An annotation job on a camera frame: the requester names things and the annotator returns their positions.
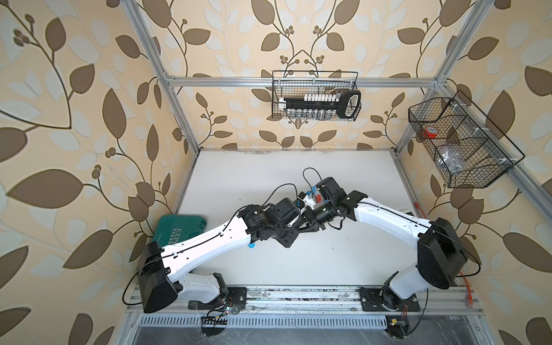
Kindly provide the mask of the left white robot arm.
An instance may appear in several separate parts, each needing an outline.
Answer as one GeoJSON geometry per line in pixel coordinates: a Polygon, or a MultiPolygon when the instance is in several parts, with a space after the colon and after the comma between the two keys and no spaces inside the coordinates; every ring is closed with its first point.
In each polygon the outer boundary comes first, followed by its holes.
{"type": "Polygon", "coordinates": [[[284,198],[277,204],[241,207],[226,223],[192,239],[161,247],[145,246],[139,257],[137,282],[142,310],[155,313],[178,297],[209,304],[227,295],[220,274],[197,275],[191,271],[230,250],[256,241],[275,239],[289,248],[298,235],[294,227],[305,203],[284,198]]]}

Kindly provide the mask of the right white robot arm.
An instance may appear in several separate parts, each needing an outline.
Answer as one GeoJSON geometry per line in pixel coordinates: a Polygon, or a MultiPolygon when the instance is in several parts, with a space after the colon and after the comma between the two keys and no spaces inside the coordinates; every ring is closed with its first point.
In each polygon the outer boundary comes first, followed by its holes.
{"type": "Polygon", "coordinates": [[[317,229],[336,217],[376,227],[417,251],[417,260],[382,286],[382,297],[406,300],[421,290],[447,290],[460,276],[469,252],[449,221],[417,218],[376,202],[366,194],[346,193],[332,177],[316,184],[322,204],[310,210],[317,229]]]}

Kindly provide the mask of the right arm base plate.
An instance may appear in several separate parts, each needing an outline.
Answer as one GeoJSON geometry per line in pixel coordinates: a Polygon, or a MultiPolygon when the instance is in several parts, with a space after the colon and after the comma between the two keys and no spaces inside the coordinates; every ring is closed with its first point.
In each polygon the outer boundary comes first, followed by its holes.
{"type": "Polygon", "coordinates": [[[401,299],[390,289],[361,287],[359,298],[364,312],[419,312],[421,307],[415,295],[401,299]]]}

